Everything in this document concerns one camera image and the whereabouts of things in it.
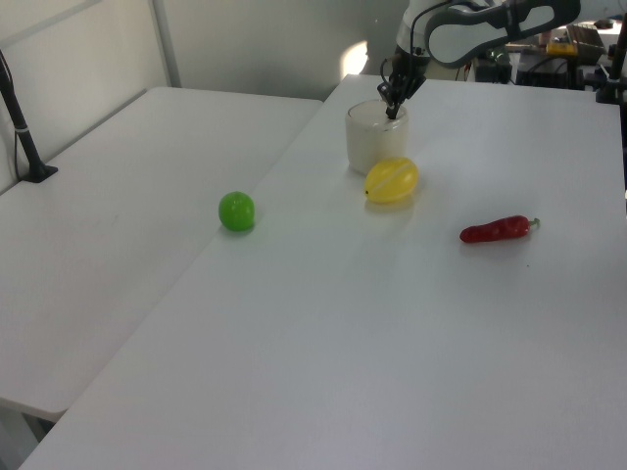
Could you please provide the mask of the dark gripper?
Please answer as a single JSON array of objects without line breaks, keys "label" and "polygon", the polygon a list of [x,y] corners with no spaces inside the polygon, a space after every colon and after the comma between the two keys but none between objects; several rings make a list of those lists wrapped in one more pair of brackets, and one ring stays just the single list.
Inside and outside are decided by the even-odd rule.
[{"label": "dark gripper", "polygon": [[394,119],[403,103],[410,99],[426,80],[427,57],[396,52],[379,66],[381,83],[377,86],[386,105],[386,116]]}]

